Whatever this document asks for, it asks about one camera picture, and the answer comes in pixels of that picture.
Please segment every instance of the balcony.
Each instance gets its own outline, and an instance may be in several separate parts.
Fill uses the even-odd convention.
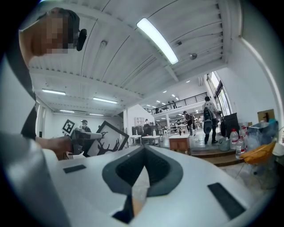
[[[159,107],[152,109],[152,110],[150,110],[148,108],[145,109],[145,110],[152,115],[158,114],[158,113],[159,114],[160,113],[166,113],[167,111],[170,111],[170,110],[173,110],[173,109],[179,109],[179,108],[184,107],[184,106],[192,105],[192,104],[195,104],[195,103],[198,103],[198,102],[203,102],[206,96],[207,96],[207,92],[195,95],[195,96],[190,97],[190,98],[182,99],[182,100],[179,100],[177,102],[172,102],[172,103],[164,105],[164,106],[159,106]]]

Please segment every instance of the black rectangular panel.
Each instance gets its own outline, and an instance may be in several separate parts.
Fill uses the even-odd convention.
[[[78,170],[85,169],[85,168],[86,166],[84,165],[76,165],[76,166],[64,168],[63,170],[65,173],[71,173],[71,172],[76,172]]]
[[[210,184],[207,187],[230,219],[234,219],[245,211],[242,205],[220,183]]]

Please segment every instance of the table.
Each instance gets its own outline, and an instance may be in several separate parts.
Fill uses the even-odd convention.
[[[189,155],[190,143],[189,135],[173,135],[169,137],[170,150]]]
[[[155,140],[156,139],[159,139],[159,146],[161,146],[160,145],[160,136],[147,136],[147,137],[142,137],[142,139],[143,140],[154,140],[154,146],[156,146],[156,142],[155,142]]]
[[[141,135],[132,135],[129,136],[131,139],[134,139],[134,146],[136,145],[136,139],[140,138],[140,144],[142,145],[142,141],[141,141]]]

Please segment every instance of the hand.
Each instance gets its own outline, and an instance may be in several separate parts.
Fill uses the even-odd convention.
[[[47,142],[47,148],[53,150],[55,154],[62,154],[64,152],[72,151],[72,143],[69,136],[58,137],[49,139]]]

